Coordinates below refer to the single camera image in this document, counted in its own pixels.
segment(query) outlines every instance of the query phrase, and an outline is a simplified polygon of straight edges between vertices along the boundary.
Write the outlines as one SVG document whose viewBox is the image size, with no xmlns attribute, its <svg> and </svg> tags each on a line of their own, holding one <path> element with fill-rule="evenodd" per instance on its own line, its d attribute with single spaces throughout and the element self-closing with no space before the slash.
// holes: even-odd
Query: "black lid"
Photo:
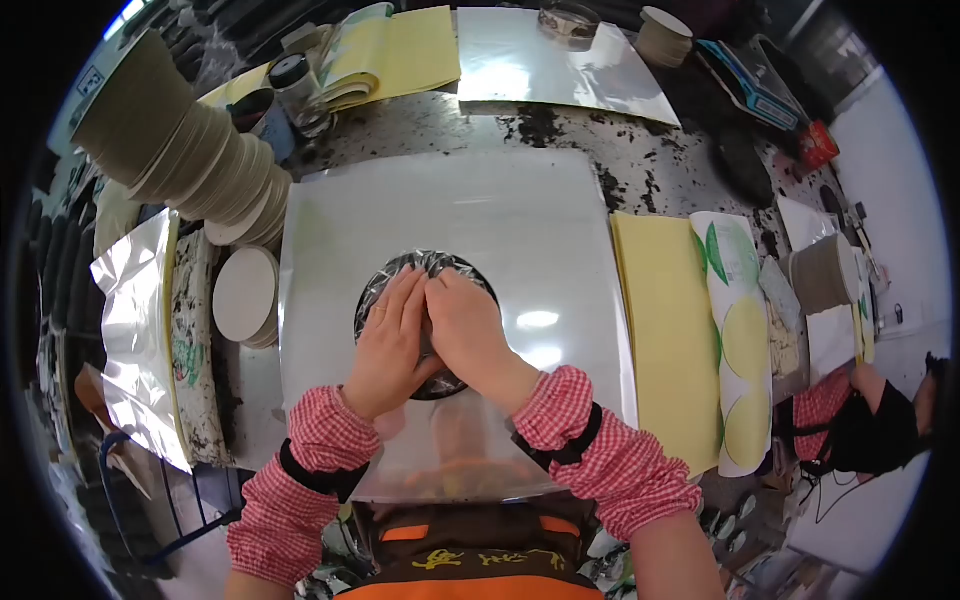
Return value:
<svg viewBox="0 0 960 600">
<path fill-rule="evenodd" d="M 267 78 L 274 89 L 282 89 L 300 81 L 309 72 L 310 63 L 307 62 L 306 55 L 295 54 L 281 59 L 280 62 L 275 64 L 274 68 L 270 69 Z"/>
</svg>

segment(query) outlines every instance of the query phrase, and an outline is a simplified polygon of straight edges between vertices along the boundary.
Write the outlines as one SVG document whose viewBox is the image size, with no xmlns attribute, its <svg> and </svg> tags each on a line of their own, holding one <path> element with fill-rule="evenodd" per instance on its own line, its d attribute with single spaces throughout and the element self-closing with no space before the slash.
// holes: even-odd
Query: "red checkered sleeve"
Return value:
<svg viewBox="0 0 960 600">
<path fill-rule="evenodd" d="M 829 423 L 840 412 L 852 392 L 853 387 L 847 370 L 843 367 L 835 370 L 806 392 L 793 396 L 794 427 L 812 427 Z M 826 431 L 794 438 L 793 447 L 797 452 L 797 458 L 802 461 L 817 460 L 820 449 L 826 441 Z"/>
<path fill-rule="evenodd" d="M 538 450 L 559 450 L 584 432 L 593 405 L 587 374 L 560 367 L 540 376 L 530 401 L 514 415 L 516 431 Z M 687 483 L 686 463 L 667 459 L 657 438 L 603 409 L 600 431 L 580 463 L 550 465 L 550 476 L 578 498 L 593 498 L 597 516 L 618 540 L 658 518 L 694 511 L 700 488 Z"/>
<path fill-rule="evenodd" d="M 290 412 L 290 451 L 311 472 L 354 470 L 380 447 L 372 425 L 344 405 L 339 388 L 314 388 Z M 312 492 L 278 455 L 243 487 L 247 505 L 227 533 L 233 570 L 288 588 L 321 560 L 321 534 L 336 517 L 335 495 Z"/>
</svg>

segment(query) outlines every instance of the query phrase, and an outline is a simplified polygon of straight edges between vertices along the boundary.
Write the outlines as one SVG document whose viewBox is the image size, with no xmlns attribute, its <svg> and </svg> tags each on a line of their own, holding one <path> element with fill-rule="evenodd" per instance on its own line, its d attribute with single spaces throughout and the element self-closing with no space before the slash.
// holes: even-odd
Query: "woman's right hand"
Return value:
<svg viewBox="0 0 960 600">
<path fill-rule="evenodd" d="M 540 372 L 507 345 L 486 290 L 451 268 L 426 284 L 431 342 L 451 371 L 508 415 L 526 404 Z"/>
</svg>

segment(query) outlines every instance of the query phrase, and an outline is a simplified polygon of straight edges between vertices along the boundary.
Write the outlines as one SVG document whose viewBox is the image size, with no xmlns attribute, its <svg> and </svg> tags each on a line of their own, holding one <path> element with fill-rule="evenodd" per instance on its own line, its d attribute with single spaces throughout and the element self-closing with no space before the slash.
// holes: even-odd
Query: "glass jar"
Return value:
<svg viewBox="0 0 960 600">
<path fill-rule="evenodd" d="M 290 122 L 300 133 L 314 138 L 329 129 L 331 118 L 324 91 L 306 55 L 295 54 L 280 60 L 267 77 Z"/>
</svg>

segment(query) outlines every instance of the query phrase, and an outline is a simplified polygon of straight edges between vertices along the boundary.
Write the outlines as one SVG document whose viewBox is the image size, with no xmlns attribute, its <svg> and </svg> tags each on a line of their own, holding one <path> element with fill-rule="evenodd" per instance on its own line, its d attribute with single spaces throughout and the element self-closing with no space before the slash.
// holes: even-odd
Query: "worker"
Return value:
<svg viewBox="0 0 960 600">
<path fill-rule="evenodd" d="M 424 306 L 439 356 L 421 361 Z M 568 486 L 573 500 L 595 500 L 607 531 L 630 542 L 638 597 L 724 597 L 694 516 L 700 489 L 687 482 L 687 465 L 665 458 L 652 434 L 594 404 L 584 372 L 547 374 L 525 363 L 508 347 L 485 290 L 453 269 L 430 278 L 407 266 L 371 309 L 347 382 L 304 394 L 290 412 L 290 439 L 244 486 L 247 504 L 227 536 L 229 600 L 292 596 L 321 562 L 321 533 L 339 511 L 338 494 L 346 500 L 380 446 L 373 420 L 401 406 L 444 364 L 511 416 L 524 444 L 550 457 L 550 477 Z M 379 572 L 342 595 L 602 598 L 576 574 L 584 521 L 537 514 L 536 506 L 394 510 L 373 537 Z"/>
<path fill-rule="evenodd" d="M 814 478 L 838 470 L 861 483 L 905 467 L 930 448 L 938 392 L 949 360 L 926 356 L 913 403 L 873 365 L 841 367 L 775 410 L 774 435 Z"/>
</svg>

